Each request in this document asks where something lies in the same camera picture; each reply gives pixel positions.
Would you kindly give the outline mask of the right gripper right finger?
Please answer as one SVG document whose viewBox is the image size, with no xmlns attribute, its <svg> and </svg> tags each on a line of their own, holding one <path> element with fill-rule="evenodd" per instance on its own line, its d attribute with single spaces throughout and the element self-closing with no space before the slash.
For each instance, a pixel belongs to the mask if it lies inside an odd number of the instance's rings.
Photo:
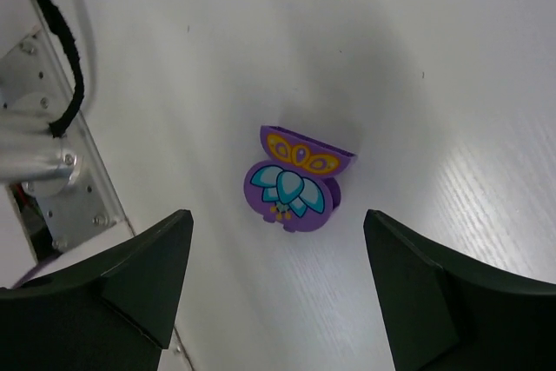
<svg viewBox="0 0 556 371">
<path fill-rule="evenodd" d="M 397 370 L 553 370 L 555 287 L 492 267 L 369 210 L 364 221 Z"/>
</svg>

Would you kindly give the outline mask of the purple paw lego brick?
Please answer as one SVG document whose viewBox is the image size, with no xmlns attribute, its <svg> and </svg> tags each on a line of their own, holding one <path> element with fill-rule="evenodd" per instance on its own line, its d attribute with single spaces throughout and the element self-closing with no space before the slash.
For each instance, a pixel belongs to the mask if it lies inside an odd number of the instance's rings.
<svg viewBox="0 0 556 371">
<path fill-rule="evenodd" d="M 250 208 L 265 222 L 288 232 L 322 228 L 341 203 L 334 178 L 323 180 L 278 162 L 259 162 L 246 174 L 243 191 Z"/>
</svg>

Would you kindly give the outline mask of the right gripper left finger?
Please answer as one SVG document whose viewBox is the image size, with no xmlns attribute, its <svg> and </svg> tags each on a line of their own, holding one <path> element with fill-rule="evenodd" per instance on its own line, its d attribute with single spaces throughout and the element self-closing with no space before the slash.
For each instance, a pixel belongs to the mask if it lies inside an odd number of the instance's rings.
<svg viewBox="0 0 556 371">
<path fill-rule="evenodd" d="M 193 217 L 1 290 L 3 370 L 156 370 L 169 348 Z"/>
</svg>

